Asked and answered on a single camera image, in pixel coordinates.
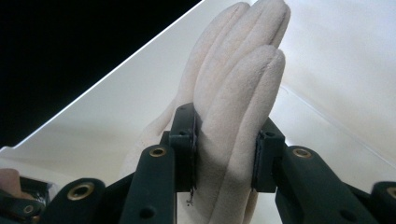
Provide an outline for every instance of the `white glove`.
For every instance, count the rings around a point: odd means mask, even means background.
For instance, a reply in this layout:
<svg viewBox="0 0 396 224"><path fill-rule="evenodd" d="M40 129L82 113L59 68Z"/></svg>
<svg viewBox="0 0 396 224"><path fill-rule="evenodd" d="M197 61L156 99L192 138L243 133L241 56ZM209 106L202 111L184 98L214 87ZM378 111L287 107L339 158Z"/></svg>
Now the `white glove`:
<svg viewBox="0 0 396 224"><path fill-rule="evenodd" d="M177 197L178 223L249 223L257 194L250 188L256 136L268 118L285 59L276 49L290 10L282 0L237 3L200 36L176 98L143 131L122 175L134 172L140 153L159 144L178 106L194 103L198 118L197 190Z"/></svg>

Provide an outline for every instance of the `black plastic part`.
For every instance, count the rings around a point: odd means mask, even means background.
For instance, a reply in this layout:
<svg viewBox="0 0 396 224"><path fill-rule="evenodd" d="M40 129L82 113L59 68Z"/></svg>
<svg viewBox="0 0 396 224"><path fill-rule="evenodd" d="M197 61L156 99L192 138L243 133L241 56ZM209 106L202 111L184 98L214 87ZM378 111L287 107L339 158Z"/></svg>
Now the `black plastic part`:
<svg viewBox="0 0 396 224"><path fill-rule="evenodd" d="M169 146L169 131L163 132L163 136L161 137L160 145Z"/></svg>
<svg viewBox="0 0 396 224"><path fill-rule="evenodd" d="M8 218L4 218L0 216L0 223L1 224L20 224L20 222L8 219Z"/></svg>
<svg viewBox="0 0 396 224"><path fill-rule="evenodd" d="M350 186L350 185L348 185L346 183L344 183L344 184L355 195L355 197L359 200L359 202L361 202L361 204L363 204L364 207L366 207L367 209L370 210L370 197L371 197L370 194L364 192L361 189L357 189L357 188L355 188L353 186Z"/></svg>
<svg viewBox="0 0 396 224"><path fill-rule="evenodd" d="M381 223L396 223L396 182L376 183L369 207Z"/></svg>
<svg viewBox="0 0 396 224"><path fill-rule="evenodd" d="M275 202L283 224L303 223L304 212L298 201L293 200L291 197L286 197L278 190L276 192Z"/></svg>
<svg viewBox="0 0 396 224"><path fill-rule="evenodd" d="M44 205L50 203L49 189L52 187L52 184L23 176L20 177L20 181L21 190L23 192L32 195L32 197L34 197L36 200L40 201Z"/></svg>
<svg viewBox="0 0 396 224"><path fill-rule="evenodd" d="M195 186L196 120L193 104L180 106L169 133L169 146L176 154L176 191L190 192Z"/></svg>
<svg viewBox="0 0 396 224"><path fill-rule="evenodd" d="M176 222L175 152L168 146L146 148L140 157L120 224Z"/></svg>
<svg viewBox="0 0 396 224"><path fill-rule="evenodd" d="M273 179L274 160L282 156L285 147L285 136L268 118L256 139L251 187L257 192L276 191L276 183Z"/></svg>
<svg viewBox="0 0 396 224"><path fill-rule="evenodd" d="M278 191L303 213L293 214L291 220L282 217L284 223L377 223L315 151L288 147L276 169L281 169L275 171L280 174L276 175ZM291 222L298 217L303 222Z"/></svg>
<svg viewBox="0 0 396 224"><path fill-rule="evenodd" d="M0 190L0 217L28 221L44 209L44 204L36 200L15 198Z"/></svg>
<svg viewBox="0 0 396 224"><path fill-rule="evenodd" d="M93 223L107 224L118 223L120 221L133 178L134 174L127 175L106 188Z"/></svg>
<svg viewBox="0 0 396 224"><path fill-rule="evenodd" d="M79 200L70 200L68 193L78 187L89 183L93 186L92 192L87 193L85 198ZM73 191L76 194L84 194L86 188L80 188L82 191ZM82 178L66 185L52 200L46 208L44 214L40 217L39 224L87 224L92 223L95 212L100 204L102 195L105 192L105 184L97 179Z"/></svg>

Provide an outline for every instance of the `screw hole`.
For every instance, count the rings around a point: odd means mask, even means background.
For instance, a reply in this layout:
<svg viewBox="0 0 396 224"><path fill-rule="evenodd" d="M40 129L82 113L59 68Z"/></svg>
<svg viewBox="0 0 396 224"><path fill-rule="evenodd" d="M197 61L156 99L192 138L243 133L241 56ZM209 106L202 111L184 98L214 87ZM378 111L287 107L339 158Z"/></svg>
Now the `screw hole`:
<svg viewBox="0 0 396 224"><path fill-rule="evenodd" d="M94 184L91 182L84 182L81 183L72 189L69 190L67 193L67 198L71 201L78 201L88 197L94 189Z"/></svg>
<svg viewBox="0 0 396 224"><path fill-rule="evenodd" d="M29 214L32 213L35 209L33 208L32 205L27 205L26 207L23 208L23 212L25 214Z"/></svg>
<svg viewBox="0 0 396 224"><path fill-rule="evenodd" d="M161 147L154 148L149 152L149 155L152 157L161 157L165 154L166 154L166 150Z"/></svg>
<svg viewBox="0 0 396 224"><path fill-rule="evenodd" d="M312 156L312 154L308 150L302 148L294 149L293 154L301 158L310 158Z"/></svg>
<svg viewBox="0 0 396 224"><path fill-rule="evenodd" d="M340 211L341 217L343 217L345 220L350 221L350 222L356 222L357 219L353 213L347 211L347 210L341 210Z"/></svg>
<svg viewBox="0 0 396 224"><path fill-rule="evenodd" d="M155 209L152 207L145 207L140 211L140 217L143 219L149 219L154 217Z"/></svg>

